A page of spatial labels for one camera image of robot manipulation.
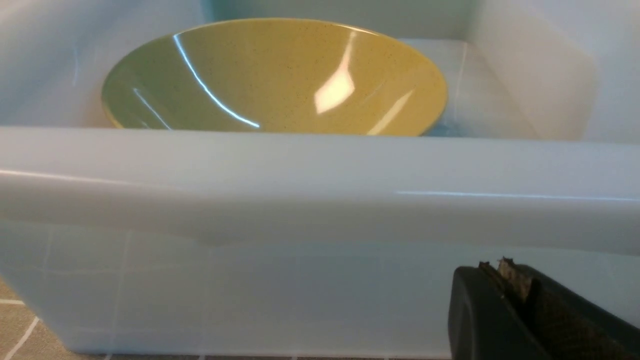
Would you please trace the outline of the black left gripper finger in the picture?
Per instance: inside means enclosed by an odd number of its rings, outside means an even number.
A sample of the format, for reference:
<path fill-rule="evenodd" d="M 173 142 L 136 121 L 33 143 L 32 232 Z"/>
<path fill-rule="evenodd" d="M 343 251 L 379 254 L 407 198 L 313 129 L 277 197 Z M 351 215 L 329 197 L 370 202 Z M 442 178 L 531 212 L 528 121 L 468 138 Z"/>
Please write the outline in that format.
<path fill-rule="evenodd" d="M 503 258 L 452 276 L 453 360 L 637 360 L 640 331 L 537 269 Z"/>

